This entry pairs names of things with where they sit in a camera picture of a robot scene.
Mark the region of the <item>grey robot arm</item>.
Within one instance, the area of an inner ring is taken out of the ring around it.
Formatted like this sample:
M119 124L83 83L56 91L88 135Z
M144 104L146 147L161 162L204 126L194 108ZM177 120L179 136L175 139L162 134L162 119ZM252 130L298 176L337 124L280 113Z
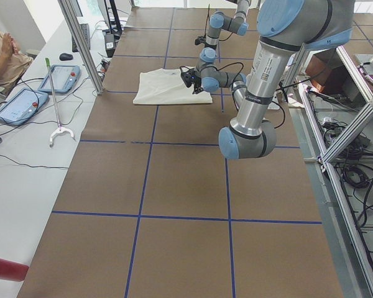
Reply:
M209 47L214 50L217 48L219 36L222 30L240 36L246 34L249 28L246 19L251 6L251 1L237 0L231 2L237 5L234 17L229 17L223 12L218 11L209 18L208 33L206 34L204 41L205 48Z
M195 93L229 88L237 116L219 132L221 153L228 160L260 158L276 145L275 128L264 118L290 57L301 47L324 50L347 43L352 34L354 1L265 1L257 16L259 43L249 76L215 67L222 30L243 36L250 1L236 1L233 18L216 12L197 65L181 74Z

